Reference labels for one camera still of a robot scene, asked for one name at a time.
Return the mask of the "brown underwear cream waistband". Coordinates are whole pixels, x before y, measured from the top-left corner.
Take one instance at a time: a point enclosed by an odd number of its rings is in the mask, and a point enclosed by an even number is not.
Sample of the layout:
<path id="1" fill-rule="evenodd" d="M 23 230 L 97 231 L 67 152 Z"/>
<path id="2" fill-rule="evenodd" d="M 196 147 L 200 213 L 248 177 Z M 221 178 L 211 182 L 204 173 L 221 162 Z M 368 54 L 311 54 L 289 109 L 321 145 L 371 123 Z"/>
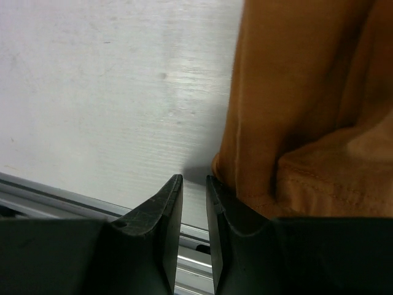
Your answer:
<path id="1" fill-rule="evenodd" d="M 392 2 L 245 1 L 212 171 L 266 218 L 392 216 Z"/>

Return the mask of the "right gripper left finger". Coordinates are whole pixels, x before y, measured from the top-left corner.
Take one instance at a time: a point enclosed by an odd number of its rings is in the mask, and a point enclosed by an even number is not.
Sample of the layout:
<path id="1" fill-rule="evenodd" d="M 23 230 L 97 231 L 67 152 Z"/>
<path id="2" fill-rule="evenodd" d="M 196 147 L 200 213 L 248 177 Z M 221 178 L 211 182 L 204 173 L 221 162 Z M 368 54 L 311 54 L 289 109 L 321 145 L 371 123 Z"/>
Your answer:
<path id="1" fill-rule="evenodd" d="M 2 294 L 173 294 L 183 177 L 114 221 L 1 206 Z"/>

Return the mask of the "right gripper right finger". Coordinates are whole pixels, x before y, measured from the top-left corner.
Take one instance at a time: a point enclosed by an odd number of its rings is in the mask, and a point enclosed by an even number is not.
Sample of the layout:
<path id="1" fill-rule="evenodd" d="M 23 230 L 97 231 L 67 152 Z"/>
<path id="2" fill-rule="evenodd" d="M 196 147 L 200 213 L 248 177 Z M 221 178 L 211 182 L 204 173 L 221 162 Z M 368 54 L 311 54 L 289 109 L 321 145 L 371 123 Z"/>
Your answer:
<path id="1" fill-rule="evenodd" d="M 392 219 L 267 219 L 215 177 L 206 207 L 216 294 L 391 294 Z"/>

